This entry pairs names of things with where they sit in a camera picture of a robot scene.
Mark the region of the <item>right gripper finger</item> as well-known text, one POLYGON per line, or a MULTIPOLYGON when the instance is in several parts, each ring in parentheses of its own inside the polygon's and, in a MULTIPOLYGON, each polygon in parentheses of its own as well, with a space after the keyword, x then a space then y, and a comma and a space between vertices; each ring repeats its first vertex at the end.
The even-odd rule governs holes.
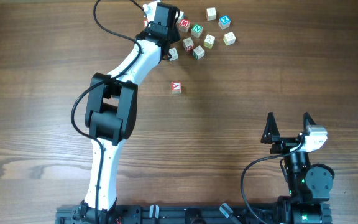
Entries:
POLYGON ((308 126, 315 126, 315 125, 316 123, 314 122, 310 114, 308 112, 305 112, 303 114, 303 128, 307 129, 308 126))
POLYGON ((280 142, 280 140, 280 132, 278 130, 274 114, 273 112, 270 112, 267 116, 267 122, 265 125, 265 129, 262 133, 260 142, 262 144, 273 144, 276 142, 280 142))

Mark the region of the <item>red A letter block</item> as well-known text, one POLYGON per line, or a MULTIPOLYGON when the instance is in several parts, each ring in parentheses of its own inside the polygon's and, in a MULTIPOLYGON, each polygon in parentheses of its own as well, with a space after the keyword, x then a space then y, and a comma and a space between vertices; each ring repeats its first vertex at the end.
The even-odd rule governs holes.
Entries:
POLYGON ((172 94, 181 94, 181 82, 172 82, 172 94))

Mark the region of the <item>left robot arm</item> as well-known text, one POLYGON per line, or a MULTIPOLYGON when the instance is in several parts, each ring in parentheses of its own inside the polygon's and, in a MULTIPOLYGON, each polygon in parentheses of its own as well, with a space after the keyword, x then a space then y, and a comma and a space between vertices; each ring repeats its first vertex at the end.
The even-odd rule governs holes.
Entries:
POLYGON ((87 97, 85 135, 93 145, 88 193, 80 203, 85 223, 114 223, 117 202, 117 169, 122 148, 132 134, 137 117, 138 88, 162 60, 169 60, 170 45, 180 40, 179 8, 154 1, 144 6, 147 24, 135 38, 122 63, 108 74, 95 73, 90 86, 76 100, 87 97))

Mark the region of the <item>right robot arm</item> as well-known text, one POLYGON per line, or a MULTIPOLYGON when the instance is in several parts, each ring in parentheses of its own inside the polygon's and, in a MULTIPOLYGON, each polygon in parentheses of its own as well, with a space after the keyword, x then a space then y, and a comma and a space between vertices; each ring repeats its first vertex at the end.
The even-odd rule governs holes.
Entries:
POLYGON ((321 149, 328 132, 317 125, 308 113, 303 115, 303 132, 297 137, 281 137, 272 112, 261 142, 271 144, 271 154, 283 156, 280 168, 288 184, 289 196, 280 196, 272 214, 264 215, 267 223, 332 223, 327 201, 335 173, 325 164, 311 164, 309 153, 321 149))

